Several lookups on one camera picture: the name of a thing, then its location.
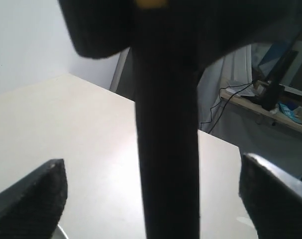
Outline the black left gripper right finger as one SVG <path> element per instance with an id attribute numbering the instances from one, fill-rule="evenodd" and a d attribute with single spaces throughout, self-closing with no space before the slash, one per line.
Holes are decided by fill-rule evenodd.
<path id="1" fill-rule="evenodd" d="M 260 239 L 302 239 L 302 180 L 256 154 L 241 156 L 239 196 Z"/>

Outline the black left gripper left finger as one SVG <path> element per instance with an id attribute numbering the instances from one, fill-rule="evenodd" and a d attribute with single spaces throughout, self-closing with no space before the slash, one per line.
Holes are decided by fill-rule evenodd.
<path id="1" fill-rule="evenodd" d="M 64 160 L 48 160 L 0 192 L 0 239 L 52 238 L 67 198 Z"/>

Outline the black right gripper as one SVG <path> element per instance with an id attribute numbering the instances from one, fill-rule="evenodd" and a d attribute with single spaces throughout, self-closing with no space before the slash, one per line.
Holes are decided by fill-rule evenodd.
<path id="1" fill-rule="evenodd" d="M 92 59 L 142 46 L 208 66 L 302 26 L 302 0 L 61 0 L 59 7 L 75 51 Z"/>

